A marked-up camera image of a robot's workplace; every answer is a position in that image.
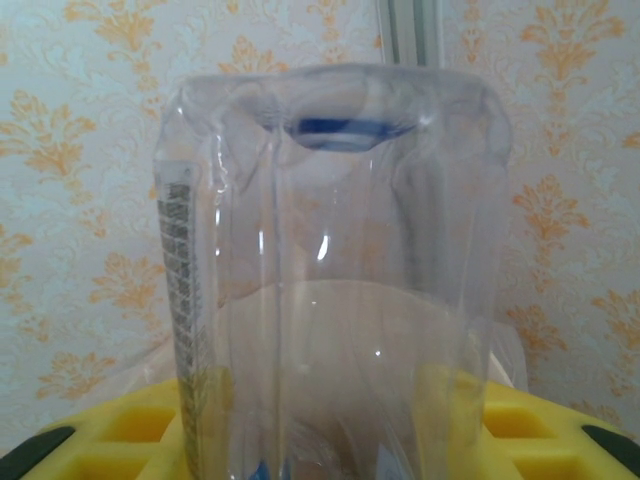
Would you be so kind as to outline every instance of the damask pattern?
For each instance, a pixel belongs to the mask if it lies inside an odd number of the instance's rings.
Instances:
[[[381,59],[369,0],[0,2],[0,450],[170,335],[151,153],[171,89]]]
[[[446,64],[491,83],[515,145],[499,320],[534,393],[640,435],[640,9],[444,2]]]

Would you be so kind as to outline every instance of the wallpaper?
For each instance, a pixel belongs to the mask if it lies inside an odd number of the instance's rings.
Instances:
[[[534,393],[640,435],[638,2],[443,3],[446,65],[515,130],[496,317]],[[0,2],[0,449],[169,338],[150,157],[176,83],[381,59],[372,0]]]
[[[497,319],[533,393],[640,435],[640,3],[444,2],[446,66],[514,126]]]
[[[178,81],[380,62],[369,0],[0,2],[0,449],[170,335],[152,148]]]

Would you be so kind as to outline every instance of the floral wallpaper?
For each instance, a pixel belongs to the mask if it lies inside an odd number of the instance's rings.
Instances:
[[[371,0],[0,2],[0,450],[169,338],[151,155],[176,83],[381,60]]]
[[[635,0],[444,2],[445,64],[515,130],[497,318],[533,393],[640,435],[640,8]]]
[[[442,3],[444,63],[514,126],[496,317],[534,393],[640,436],[638,2]],[[381,60],[373,0],[0,2],[0,450],[169,338],[150,159],[176,83]]]

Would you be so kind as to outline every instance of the clear plastic bottle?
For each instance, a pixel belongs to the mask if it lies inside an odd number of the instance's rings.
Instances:
[[[154,168],[194,478],[473,478],[509,150],[459,73],[179,88]]]

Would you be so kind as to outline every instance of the yellow plastic object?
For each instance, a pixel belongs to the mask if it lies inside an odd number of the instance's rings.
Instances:
[[[45,430],[71,425],[76,432],[23,479],[188,480],[179,405],[177,382],[171,380],[61,420]],[[582,413],[489,383],[472,478],[636,479],[582,431],[586,424],[620,433]],[[455,480],[471,478],[461,475]]]

